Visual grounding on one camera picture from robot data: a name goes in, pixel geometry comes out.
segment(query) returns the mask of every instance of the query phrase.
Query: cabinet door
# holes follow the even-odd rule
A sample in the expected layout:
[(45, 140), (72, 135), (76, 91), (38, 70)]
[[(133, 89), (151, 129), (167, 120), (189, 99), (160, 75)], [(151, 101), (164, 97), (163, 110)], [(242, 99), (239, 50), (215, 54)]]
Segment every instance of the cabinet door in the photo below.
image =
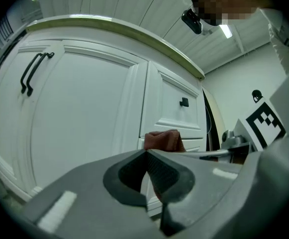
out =
[[(183, 98), (188, 107), (180, 105)], [(150, 62), (140, 137), (169, 129), (177, 129), (183, 139), (206, 137), (203, 94), (170, 70)]]
[(29, 194), (29, 196), (34, 196), (39, 192), (39, 189), (35, 187), (36, 183), (30, 157), (31, 130), (29, 125), (31, 125), (33, 111), (36, 105), (35, 100), (37, 100), (37, 97), (39, 96), (50, 72), (62, 58), (65, 51), (61, 41), (57, 41), (57, 43), (45, 49), (44, 52), (54, 53), (54, 55), (51, 58), (45, 57), (42, 60), (29, 82), (33, 91), (30, 96), (24, 94), (25, 98), (23, 101), (20, 115), (21, 119), (19, 122), (19, 134), (17, 135), (17, 157), (19, 170), (24, 182), (25, 191), (27, 194)]
[(62, 45), (62, 57), (28, 102), (34, 191), (138, 144), (148, 63), (99, 44)]
[(35, 55), (46, 51), (55, 43), (53, 41), (34, 41), (19, 44), (8, 55), (0, 69), (0, 178), (14, 191), (24, 189), (17, 149), (21, 110), (24, 99), (26, 99), (26, 93), (21, 93), (20, 79)]

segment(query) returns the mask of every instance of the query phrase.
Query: white cabinet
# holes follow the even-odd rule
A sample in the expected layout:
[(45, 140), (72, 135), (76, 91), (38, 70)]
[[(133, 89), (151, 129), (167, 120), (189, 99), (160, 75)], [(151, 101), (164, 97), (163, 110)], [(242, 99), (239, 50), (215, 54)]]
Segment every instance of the white cabinet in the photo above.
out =
[[(139, 55), (142, 46), (130, 43), (133, 55), (89, 36), (35, 38), (44, 40), (25, 39), (0, 70), (0, 178), (24, 200), (79, 165), (142, 148), (150, 131), (177, 129), (188, 151), (205, 150), (200, 84), (169, 58), (154, 51), (151, 61)], [(20, 79), (35, 56), (22, 93)], [(156, 213), (161, 204), (145, 180)]]
[(57, 52), (58, 63), (26, 100), (27, 155), (41, 188), (137, 148), (147, 73), (146, 61), (99, 44), (63, 41)]
[[(22, 119), (21, 110), (24, 99), (26, 99), (26, 94), (21, 93), (20, 79), (35, 55), (48, 51), (50, 46), (56, 43), (58, 42), (20, 43), (10, 53), (0, 69), (0, 171), (2, 172), (1, 177), (3, 177), (1, 179), (10, 182), (16, 190), (25, 189), (18, 163), (17, 146), (19, 125)], [(25, 75), (24, 83), (30, 70)]]
[[(183, 98), (188, 107), (181, 106)], [(151, 131), (177, 129), (182, 139), (205, 137), (201, 91), (163, 66), (150, 62), (140, 137)]]

